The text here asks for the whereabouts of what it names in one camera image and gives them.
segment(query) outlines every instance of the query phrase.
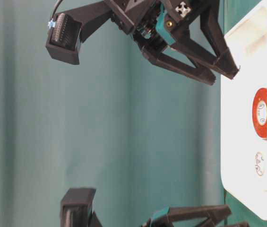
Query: screw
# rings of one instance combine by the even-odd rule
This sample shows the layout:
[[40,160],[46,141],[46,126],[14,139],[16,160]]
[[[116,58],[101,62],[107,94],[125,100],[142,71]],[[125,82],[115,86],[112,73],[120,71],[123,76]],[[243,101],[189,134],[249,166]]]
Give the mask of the screw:
[[172,21],[167,21],[167,23],[166,23],[166,25],[167,25],[167,27],[172,27],[173,26],[173,23],[172,23]]

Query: white sticker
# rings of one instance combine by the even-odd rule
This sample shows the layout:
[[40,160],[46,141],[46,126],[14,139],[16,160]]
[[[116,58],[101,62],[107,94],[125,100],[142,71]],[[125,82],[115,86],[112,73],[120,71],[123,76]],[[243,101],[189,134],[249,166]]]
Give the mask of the white sticker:
[[267,104],[261,100],[256,111],[257,121],[262,126],[267,122]]

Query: black 3d-printed part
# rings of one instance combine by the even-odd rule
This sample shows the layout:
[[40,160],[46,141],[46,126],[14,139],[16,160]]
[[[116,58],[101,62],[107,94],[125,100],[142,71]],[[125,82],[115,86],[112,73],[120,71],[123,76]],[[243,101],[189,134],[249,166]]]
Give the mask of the black 3d-printed part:
[[[173,222],[197,218],[206,218],[195,227],[216,227],[225,218],[231,215],[228,205],[203,207],[169,208],[166,214],[149,219],[142,227],[174,227]],[[237,223],[227,227],[249,227],[247,222]]]
[[52,33],[52,44],[63,47],[67,50],[75,50],[78,40],[81,23],[74,21],[71,16],[61,13],[56,21]]
[[92,216],[93,188],[71,188],[61,201],[60,227],[88,227]]
[[[70,16],[76,23],[80,23],[81,32],[79,39],[82,43],[111,18],[112,15],[111,9],[103,1],[57,13],[53,16],[54,21],[57,21],[58,16],[62,13]],[[69,50],[60,45],[53,44],[53,31],[54,28],[49,30],[46,42],[46,49],[50,56],[59,61],[79,65],[79,48],[76,47],[74,50]]]

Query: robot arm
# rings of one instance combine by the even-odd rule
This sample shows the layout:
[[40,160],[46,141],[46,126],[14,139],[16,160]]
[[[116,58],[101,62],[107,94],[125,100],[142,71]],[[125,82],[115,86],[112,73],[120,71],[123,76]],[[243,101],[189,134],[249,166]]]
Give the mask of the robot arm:
[[[54,59],[79,64],[80,44],[111,19],[132,35],[151,64],[212,85],[211,70],[229,79],[239,71],[218,24],[218,11],[219,0],[104,0],[54,14],[46,48]],[[198,16],[215,55],[190,38],[189,26]],[[164,54],[167,47],[186,55],[194,67]]]

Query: gripper jaw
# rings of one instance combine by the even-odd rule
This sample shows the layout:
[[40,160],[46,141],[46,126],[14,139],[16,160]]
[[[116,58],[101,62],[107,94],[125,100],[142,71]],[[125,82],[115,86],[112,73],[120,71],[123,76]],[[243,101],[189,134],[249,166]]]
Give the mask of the gripper jaw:
[[[187,13],[184,16],[182,9],[180,14],[173,15],[174,6],[179,1],[181,2],[180,6],[185,6]],[[207,69],[214,70],[229,79],[233,79],[239,69],[233,60],[223,32],[218,24],[219,0],[179,1],[161,0],[164,10],[168,12],[164,16],[164,29],[170,35],[167,37],[168,45],[173,50],[186,55],[189,59]],[[193,41],[187,33],[190,24],[199,16],[200,29],[214,50],[215,55]]]
[[[165,208],[155,212],[142,227],[173,227],[173,222],[205,218],[195,227],[216,227],[231,215],[227,205],[203,207]],[[237,223],[226,227],[249,227],[247,222]]]

